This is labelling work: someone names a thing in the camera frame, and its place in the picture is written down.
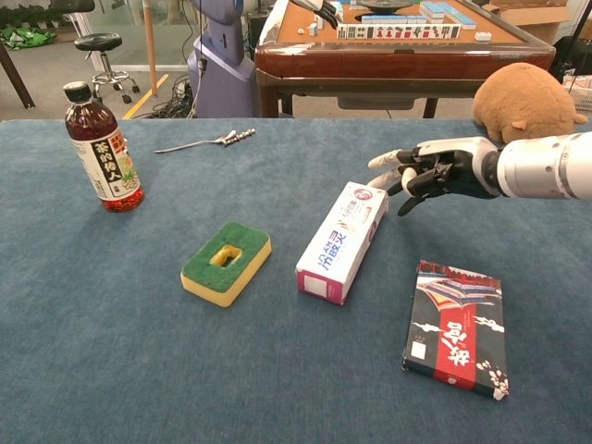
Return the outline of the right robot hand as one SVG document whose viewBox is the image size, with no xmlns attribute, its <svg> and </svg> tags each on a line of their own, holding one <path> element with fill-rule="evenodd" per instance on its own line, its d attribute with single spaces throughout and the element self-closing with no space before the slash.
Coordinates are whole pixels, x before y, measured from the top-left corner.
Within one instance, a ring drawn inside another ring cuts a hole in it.
<svg viewBox="0 0 592 444">
<path fill-rule="evenodd" d="M 406 193 L 408 199 L 398 210 L 399 216 L 445 194 L 495 199 L 502 195 L 497 178 L 499 157 L 498 147 L 485 137 L 420 142 L 412 149 L 395 149 L 370 160 L 369 169 L 388 170 L 368 185 L 390 196 Z"/>
</svg>

